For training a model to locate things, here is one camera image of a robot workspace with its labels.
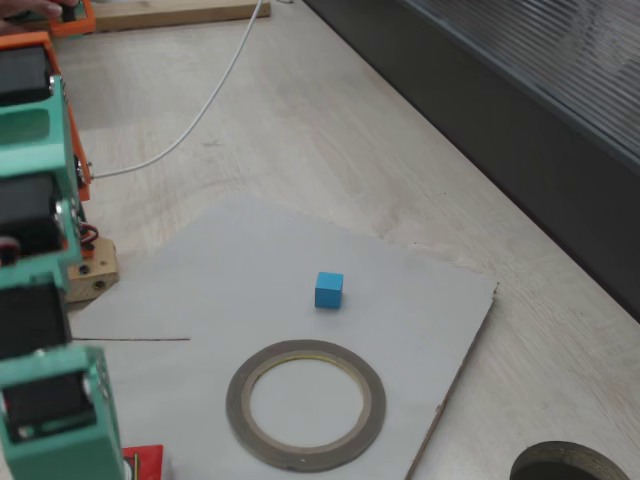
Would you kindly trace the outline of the person's hand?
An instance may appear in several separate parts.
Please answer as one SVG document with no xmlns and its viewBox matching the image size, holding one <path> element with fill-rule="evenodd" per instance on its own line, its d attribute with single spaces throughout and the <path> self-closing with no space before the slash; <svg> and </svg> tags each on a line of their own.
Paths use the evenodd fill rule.
<svg viewBox="0 0 640 480">
<path fill-rule="evenodd" d="M 22 14 L 36 12 L 49 18 L 59 18 L 64 8 L 74 8 L 74 0 L 0 0 L 0 17 L 2 20 Z"/>
</svg>

